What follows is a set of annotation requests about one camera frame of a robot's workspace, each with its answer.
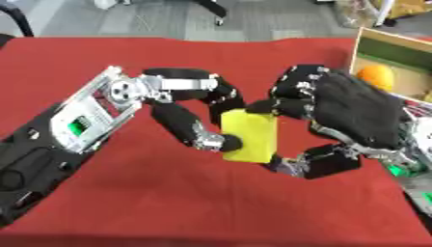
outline red tablecloth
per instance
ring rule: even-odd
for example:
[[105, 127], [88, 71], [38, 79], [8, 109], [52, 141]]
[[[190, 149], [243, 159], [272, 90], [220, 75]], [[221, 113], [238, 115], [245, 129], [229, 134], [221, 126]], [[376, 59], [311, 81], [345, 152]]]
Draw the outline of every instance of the red tablecloth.
[[[344, 67], [353, 44], [345, 39], [17, 39], [0, 51], [0, 134], [69, 96], [108, 65], [131, 75], [150, 67], [208, 69], [251, 102], [265, 97], [290, 65]], [[207, 119], [203, 105], [187, 105]], [[279, 136], [285, 155], [326, 142], [289, 119], [280, 120]], [[256, 164], [225, 162], [219, 154], [183, 147], [148, 109], [49, 198], [0, 232], [0, 246], [159, 243], [149, 239], [184, 239], [186, 246], [432, 244], [377, 162], [318, 180], [274, 175]]]

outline chair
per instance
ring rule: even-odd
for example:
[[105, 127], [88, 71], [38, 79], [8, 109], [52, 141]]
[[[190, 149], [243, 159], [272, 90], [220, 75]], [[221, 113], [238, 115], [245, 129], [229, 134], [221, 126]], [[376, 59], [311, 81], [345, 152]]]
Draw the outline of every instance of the chair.
[[[194, 1], [216, 15], [215, 24], [217, 26], [222, 26], [222, 24], [224, 24], [225, 17], [227, 16], [227, 9], [217, 4], [216, 0], [194, 0]], [[124, 5], [132, 4], [132, 0], [121, 0], [121, 2]]]
[[[25, 37], [33, 37], [33, 31], [30, 27], [30, 24], [24, 15], [24, 13], [15, 5], [12, 3], [0, 3], [0, 12], [6, 13], [8, 16], [10, 16], [14, 22], [18, 25], [19, 29], [21, 30], [21, 33]], [[3, 47], [8, 41], [13, 39], [14, 36], [7, 35], [7, 34], [0, 34], [0, 48]]]

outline green light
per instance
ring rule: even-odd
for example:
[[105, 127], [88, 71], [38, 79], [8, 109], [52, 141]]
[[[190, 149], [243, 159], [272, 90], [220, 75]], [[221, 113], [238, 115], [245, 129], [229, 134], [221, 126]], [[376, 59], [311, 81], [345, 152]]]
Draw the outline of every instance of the green light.
[[68, 124], [67, 127], [74, 135], [80, 136], [88, 128], [88, 121], [84, 116], [81, 116]]
[[407, 170], [395, 165], [388, 166], [388, 169], [395, 177], [408, 177], [410, 175]]
[[424, 197], [424, 199], [426, 199], [426, 201], [432, 205], [432, 193], [428, 193], [428, 192], [423, 192], [421, 193], [421, 195]]

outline orange fruit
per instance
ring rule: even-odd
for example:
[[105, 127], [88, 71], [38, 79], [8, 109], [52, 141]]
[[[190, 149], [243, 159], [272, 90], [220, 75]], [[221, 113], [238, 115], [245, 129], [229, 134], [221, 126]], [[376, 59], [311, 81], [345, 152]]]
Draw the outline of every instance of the orange fruit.
[[394, 74], [388, 66], [366, 66], [357, 77], [386, 92], [391, 92], [394, 85]]

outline yellow foam block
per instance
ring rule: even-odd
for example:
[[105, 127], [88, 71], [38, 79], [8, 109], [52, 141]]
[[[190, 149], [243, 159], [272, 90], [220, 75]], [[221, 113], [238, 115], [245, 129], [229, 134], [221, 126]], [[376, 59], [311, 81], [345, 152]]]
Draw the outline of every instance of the yellow foam block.
[[222, 132], [241, 139], [243, 148], [224, 152], [228, 161], [268, 163], [277, 146], [277, 118], [235, 109], [222, 114]]

